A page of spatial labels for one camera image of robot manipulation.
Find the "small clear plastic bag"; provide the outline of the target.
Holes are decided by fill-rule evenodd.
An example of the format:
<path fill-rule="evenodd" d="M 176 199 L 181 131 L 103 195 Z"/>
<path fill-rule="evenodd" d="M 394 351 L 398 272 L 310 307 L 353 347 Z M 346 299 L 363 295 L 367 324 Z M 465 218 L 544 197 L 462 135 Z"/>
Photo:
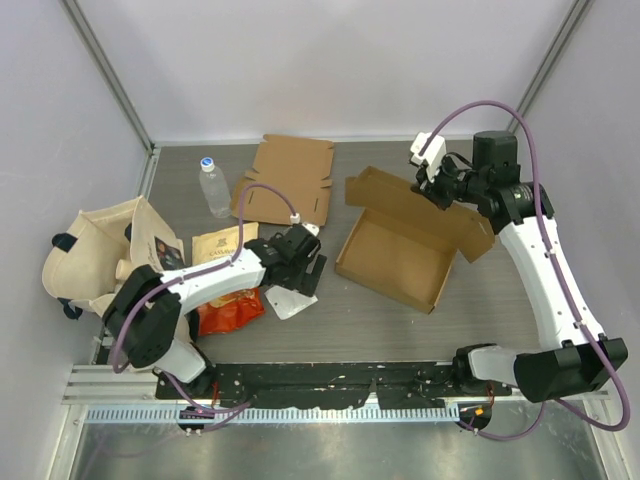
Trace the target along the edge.
<path fill-rule="evenodd" d="M 280 286 L 272 286 L 265 291 L 265 298 L 280 320 L 287 320 L 314 305 L 318 298 L 305 296 Z"/>

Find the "large brown cardboard box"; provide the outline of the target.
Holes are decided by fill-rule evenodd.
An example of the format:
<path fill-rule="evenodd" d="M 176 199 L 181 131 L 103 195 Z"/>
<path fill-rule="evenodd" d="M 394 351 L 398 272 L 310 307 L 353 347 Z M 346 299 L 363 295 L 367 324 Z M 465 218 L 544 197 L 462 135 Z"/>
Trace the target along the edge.
<path fill-rule="evenodd" d="M 437 306 L 457 254 L 472 263 L 493 248 L 489 221 L 459 204 L 441 210 L 400 177 L 369 166 L 345 179 L 345 204 L 362 212 L 335 272 L 426 314 Z"/>

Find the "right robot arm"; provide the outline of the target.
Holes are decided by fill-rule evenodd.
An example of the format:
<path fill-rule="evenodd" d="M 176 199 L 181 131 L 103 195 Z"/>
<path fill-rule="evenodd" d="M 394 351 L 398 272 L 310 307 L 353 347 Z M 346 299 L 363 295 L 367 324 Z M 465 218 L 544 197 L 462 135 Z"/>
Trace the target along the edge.
<path fill-rule="evenodd" d="M 414 191 L 442 210 L 476 206 L 511 256 L 536 321 L 540 349 L 518 353 L 495 344 L 457 350 L 451 380 L 472 395 L 487 381 L 518 388 L 533 403 L 594 392 L 610 379 L 597 350 L 614 368 L 628 358 L 588 308 L 562 251 L 554 210 L 541 187 L 520 178 L 518 142 L 506 131 L 473 137 L 473 156 L 447 152 L 442 136 L 420 132 L 411 147 Z"/>

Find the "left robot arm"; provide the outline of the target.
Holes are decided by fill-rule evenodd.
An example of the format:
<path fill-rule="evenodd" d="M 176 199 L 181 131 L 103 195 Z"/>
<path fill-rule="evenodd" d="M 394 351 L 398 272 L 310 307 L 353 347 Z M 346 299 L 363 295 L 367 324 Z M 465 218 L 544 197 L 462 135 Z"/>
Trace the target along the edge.
<path fill-rule="evenodd" d="M 326 264 L 319 231 L 305 222 L 267 240 L 250 240 L 234 255 L 206 264 L 165 272 L 149 265 L 134 269 L 102 316 L 115 339 L 114 356 L 126 356 L 114 370 L 157 368 L 177 379 L 190 398 L 205 397 L 213 375 L 194 342 L 176 333 L 179 321 L 203 304 L 245 289 L 278 286 L 313 296 Z"/>

